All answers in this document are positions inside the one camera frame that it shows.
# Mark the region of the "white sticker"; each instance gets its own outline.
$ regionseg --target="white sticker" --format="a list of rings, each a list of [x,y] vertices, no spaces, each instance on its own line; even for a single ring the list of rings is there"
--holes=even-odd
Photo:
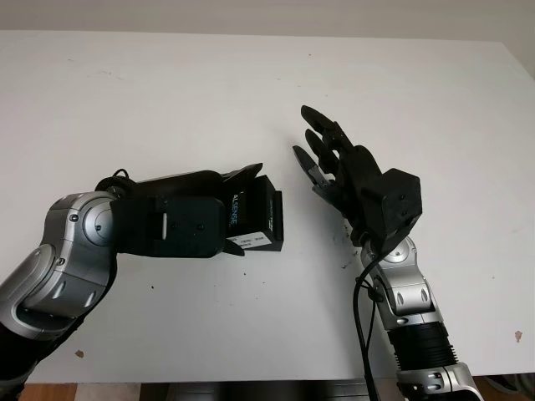
[[[243,249],[271,244],[269,238],[267,238],[266,235],[261,231],[252,232],[251,234],[244,234],[243,236],[234,236],[227,239],[241,246]]]

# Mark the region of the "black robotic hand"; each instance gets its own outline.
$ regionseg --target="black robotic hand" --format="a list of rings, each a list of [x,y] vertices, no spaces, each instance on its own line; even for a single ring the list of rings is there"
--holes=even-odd
[[[294,146],[313,191],[349,221],[355,246],[370,241],[377,254],[388,254],[421,215],[420,179],[397,169],[381,173],[374,156],[362,145],[353,146],[338,123],[308,106],[301,108],[301,115],[321,136],[310,129],[305,133],[319,168],[334,175],[327,180],[307,152]]]
[[[243,249],[227,239],[232,197],[250,189],[261,168],[248,165],[227,174],[203,170],[143,182],[121,169],[95,190],[118,198],[111,202],[118,253],[212,257],[224,251],[243,256]]]

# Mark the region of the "black cylindrical segment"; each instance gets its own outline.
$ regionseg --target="black cylindrical segment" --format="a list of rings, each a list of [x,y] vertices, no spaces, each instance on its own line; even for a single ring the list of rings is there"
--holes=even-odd
[[[12,380],[28,372],[49,345],[49,342],[21,337],[0,323],[0,381]]]
[[[400,370],[438,368],[457,363],[442,322],[416,324],[389,331]]]

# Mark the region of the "label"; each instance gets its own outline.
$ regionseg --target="label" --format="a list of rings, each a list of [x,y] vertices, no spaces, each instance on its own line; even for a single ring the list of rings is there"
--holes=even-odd
[[[227,239],[239,245],[243,249],[271,244],[269,238],[267,238],[266,235],[261,231],[252,232],[251,234],[244,234],[243,236],[234,236]]]
[[[231,208],[231,226],[235,226],[237,224],[237,195],[234,195],[232,197],[232,208]]]

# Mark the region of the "black sensor box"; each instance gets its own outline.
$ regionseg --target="black sensor box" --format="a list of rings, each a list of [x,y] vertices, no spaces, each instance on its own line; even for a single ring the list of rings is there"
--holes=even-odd
[[[227,239],[248,251],[283,248],[283,193],[266,175],[232,194],[227,205]]]

